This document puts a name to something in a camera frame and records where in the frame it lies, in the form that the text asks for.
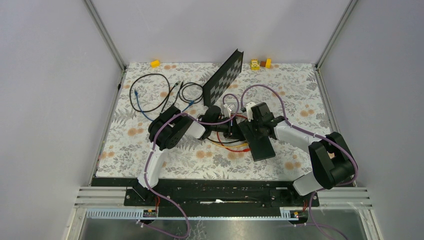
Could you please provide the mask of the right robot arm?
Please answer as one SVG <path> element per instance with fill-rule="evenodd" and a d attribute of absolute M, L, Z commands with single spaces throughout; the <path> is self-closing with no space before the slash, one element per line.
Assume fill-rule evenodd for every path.
<path fill-rule="evenodd" d="M 246 113 L 247 119 L 238 126 L 254 161 L 276 156 L 271 139 L 285 141 L 309 154 L 312 171 L 294 180 L 286 193 L 291 205 L 299 206 L 308 194 L 330 190 L 357 172 L 358 167 L 340 133 L 321 136 L 289 124 L 283 116 L 275 117 L 264 102 L 248 103 Z"/>

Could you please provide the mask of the black network switch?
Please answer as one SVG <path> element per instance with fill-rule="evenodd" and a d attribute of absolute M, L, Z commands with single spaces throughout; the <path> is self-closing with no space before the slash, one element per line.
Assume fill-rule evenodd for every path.
<path fill-rule="evenodd" d="M 254 162 L 267 160 L 276 156 L 267 130 L 254 125 L 253 121 L 248 120 L 240 122 L 238 126 L 248 143 Z"/>

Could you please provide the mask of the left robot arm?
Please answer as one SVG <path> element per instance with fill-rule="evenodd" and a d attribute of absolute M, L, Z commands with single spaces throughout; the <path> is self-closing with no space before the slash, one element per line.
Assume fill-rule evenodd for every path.
<path fill-rule="evenodd" d="M 183 113 L 175 106 L 161 113 L 148 127 L 151 149 L 133 187 L 136 199 L 144 206 L 154 202 L 155 192 L 152 188 L 159 182 L 168 151 L 185 135 L 203 141 L 212 131 L 232 134 L 237 123 L 236 117 L 228 112 L 227 117 L 221 118 L 221 109 L 218 106 L 209 107 L 199 118 Z"/>

